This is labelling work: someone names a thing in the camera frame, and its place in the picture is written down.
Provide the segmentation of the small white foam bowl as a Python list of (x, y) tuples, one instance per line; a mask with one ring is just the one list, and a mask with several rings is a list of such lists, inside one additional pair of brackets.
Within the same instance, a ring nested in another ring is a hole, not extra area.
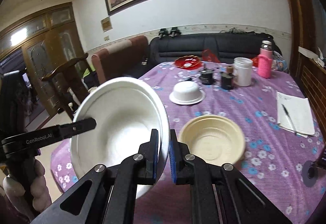
[(170, 126), (159, 95), (144, 81), (118, 77), (106, 81), (80, 105), (74, 121), (92, 117), (97, 125), (70, 140), (71, 163), (82, 178), (97, 164), (120, 164), (159, 134), (157, 175), (161, 176), (169, 154)]

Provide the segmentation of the wooden cabinet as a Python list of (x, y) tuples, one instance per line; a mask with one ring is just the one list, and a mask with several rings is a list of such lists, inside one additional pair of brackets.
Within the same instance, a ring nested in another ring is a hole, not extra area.
[(72, 3), (63, 3), (30, 14), (1, 30), (1, 59), (21, 51), (28, 78), (50, 117), (58, 100), (41, 79), (72, 58), (84, 54)]

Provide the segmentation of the far red flower plate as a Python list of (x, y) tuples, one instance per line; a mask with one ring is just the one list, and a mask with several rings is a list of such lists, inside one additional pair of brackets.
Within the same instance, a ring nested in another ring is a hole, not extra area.
[(198, 56), (194, 55), (179, 57), (174, 64), (176, 67), (184, 70), (196, 70), (202, 67), (202, 61)]

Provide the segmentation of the pink knitted bottle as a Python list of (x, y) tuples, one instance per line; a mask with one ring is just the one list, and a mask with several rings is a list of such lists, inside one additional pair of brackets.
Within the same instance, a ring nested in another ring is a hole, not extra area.
[(272, 62), (272, 42), (263, 40), (258, 55), (258, 75), (263, 78), (270, 78)]

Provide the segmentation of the white notepad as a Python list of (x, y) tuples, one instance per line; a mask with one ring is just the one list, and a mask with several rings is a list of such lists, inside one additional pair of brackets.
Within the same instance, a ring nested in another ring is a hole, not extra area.
[(281, 106), (281, 104), (283, 104), (289, 111), (298, 135), (305, 138), (315, 135), (312, 110), (307, 98), (300, 98), (277, 92), (276, 104), (277, 124), (280, 128), (293, 132), (293, 128)]

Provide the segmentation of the black jar right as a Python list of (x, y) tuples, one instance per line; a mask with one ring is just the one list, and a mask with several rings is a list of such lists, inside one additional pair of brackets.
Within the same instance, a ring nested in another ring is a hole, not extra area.
[(233, 74), (223, 72), (221, 74), (221, 82), (220, 82), (221, 88), (225, 89), (227, 91), (232, 90), (234, 88), (234, 86), (233, 86), (233, 78), (234, 78)]

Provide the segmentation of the dark wooden chair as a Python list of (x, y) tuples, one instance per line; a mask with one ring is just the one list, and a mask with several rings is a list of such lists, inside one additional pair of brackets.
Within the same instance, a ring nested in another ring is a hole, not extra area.
[[(88, 53), (84, 53), (80, 57), (72, 58), (55, 68), (51, 73), (47, 74), (41, 79), (43, 82), (49, 83), (49, 85), (52, 87), (54, 94), (58, 98), (59, 107), (66, 111), (71, 120), (74, 119), (74, 112), (70, 109), (64, 94), (70, 88), (80, 103), (83, 102), (89, 94), (88, 89), (86, 89), (82, 83), (82, 78), (79, 77), (76, 71), (75, 65), (82, 61), (86, 65), (86, 68), (89, 70), (89, 75), (92, 77), (95, 85), (98, 84), (97, 78), (95, 78), (94, 72), (87, 62), (87, 57)], [(62, 88), (63, 92), (57, 90), (53, 80), (58, 74), (62, 74), (67, 83), (67, 87)]]

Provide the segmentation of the small wall plaque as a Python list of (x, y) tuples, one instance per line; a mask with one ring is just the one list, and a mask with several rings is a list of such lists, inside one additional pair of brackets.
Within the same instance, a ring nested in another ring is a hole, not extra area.
[(103, 32), (107, 32), (113, 28), (112, 23), (110, 21), (110, 16), (101, 20), (101, 26), (102, 26)]

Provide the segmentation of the black jar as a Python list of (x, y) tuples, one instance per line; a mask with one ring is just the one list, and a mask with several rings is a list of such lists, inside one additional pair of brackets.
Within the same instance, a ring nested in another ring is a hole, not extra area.
[(212, 85), (214, 83), (213, 78), (214, 70), (211, 69), (203, 69), (200, 71), (199, 79), (203, 85)]
[(221, 88), (225, 89), (227, 91), (232, 90), (234, 88), (234, 86), (233, 86), (233, 78), (234, 78), (233, 74), (223, 72), (221, 74), (221, 82), (220, 82)]

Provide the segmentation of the red plastic bag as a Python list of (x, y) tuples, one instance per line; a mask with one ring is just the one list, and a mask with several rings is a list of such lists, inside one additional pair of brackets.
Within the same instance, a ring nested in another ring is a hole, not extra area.
[(215, 55), (210, 49), (202, 51), (202, 60), (207, 62), (220, 63), (217, 55)]

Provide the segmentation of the cream plastic bowl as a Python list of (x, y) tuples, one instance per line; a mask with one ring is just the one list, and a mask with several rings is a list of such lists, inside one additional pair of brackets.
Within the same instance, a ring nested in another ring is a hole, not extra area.
[(191, 154), (206, 163), (221, 166), (236, 164), (245, 152), (242, 129), (232, 120), (218, 115), (203, 115), (187, 122), (178, 136)]

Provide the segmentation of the black leather sofa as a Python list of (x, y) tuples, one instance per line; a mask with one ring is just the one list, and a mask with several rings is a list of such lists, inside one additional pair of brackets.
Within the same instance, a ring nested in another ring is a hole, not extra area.
[(254, 58), (260, 54), (262, 41), (272, 42), (273, 51), (282, 53), (273, 36), (265, 33), (204, 33), (186, 34), (175, 37), (153, 38), (148, 47), (149, 66), (163, 62), (174, 62), (177, 58), (194, 55), (207, 61), (202, 53), (209, 50), (217, 59), (226, 64), (233, 63), (236, 57)]

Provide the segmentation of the black jar left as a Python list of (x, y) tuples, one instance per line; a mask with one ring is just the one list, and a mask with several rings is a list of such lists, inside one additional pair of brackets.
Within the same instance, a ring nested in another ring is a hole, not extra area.
[(214, 83), (213, 78), (214, 70), (211, 69), (203, 69), (200, 71), (199, 79), (203, 85), (212, 85)]

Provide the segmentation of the purple floral tablecloth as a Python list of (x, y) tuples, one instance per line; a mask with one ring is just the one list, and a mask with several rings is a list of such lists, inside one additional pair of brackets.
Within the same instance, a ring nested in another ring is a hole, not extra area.
[(275, 71), (265, 79), (252, 73), (252, 85), (231, 91), (219, 85), (201, 86), (205, 98), (196, 105), (177, 105), (169, 96), (174, 86), (188, 77), (199, 82), (195, 71), (163, 62), (141, 77), (165, 105), (170, 127), (181, 132), (190, 124), (186, 144), (200, 158), (213, 162), (231, 152), (231, 144), (245, 143), (237, 168), (293, 223), (307, 222), (325, 195), (325, 175), (308, 188), (302, 181), (303, 165), (321, 153), (321, 125), (304, 138), (279, 127), (278, 93), (301, 97), (297, 83)]

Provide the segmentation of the white plastic jar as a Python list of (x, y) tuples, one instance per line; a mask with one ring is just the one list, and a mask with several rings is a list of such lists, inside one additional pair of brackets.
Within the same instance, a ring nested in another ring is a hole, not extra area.
[(253, 61), (245, 57), (237, 57), (234, 59), (235, 83), (240, 87), (248, 87), (251, 85), (251, 74)]

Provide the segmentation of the brown cork lid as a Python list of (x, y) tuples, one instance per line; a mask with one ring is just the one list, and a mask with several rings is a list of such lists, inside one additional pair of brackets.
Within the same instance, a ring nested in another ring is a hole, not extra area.
[(232, 66), (227, 66), (227, 67), (226, 67), (226, 73), (227, 73), (227, 74), (233, 74), (233, 71), (234, 71), (234, 69), (233, 69)]

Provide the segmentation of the black pen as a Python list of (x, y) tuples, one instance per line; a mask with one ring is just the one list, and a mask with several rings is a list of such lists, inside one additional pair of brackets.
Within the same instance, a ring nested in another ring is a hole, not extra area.
[(287, 110), (287, 108), (283, 104), (281, 104), (281, 106), (282, 106), (283, 111), (285, 112), (285, 114), (286, 114), (286, 116), (287, 116), (287, 118), (288, 118), (288, 120), (290, 122), (291, 127), (293, 128), (293, 133), (296, 135), (297, 130), (296, 130), (295, 125), (294, 125), (294, 123), (293, 123), (293, 121), (292, 121), (292, 119), (290, 117), (289, 111)]

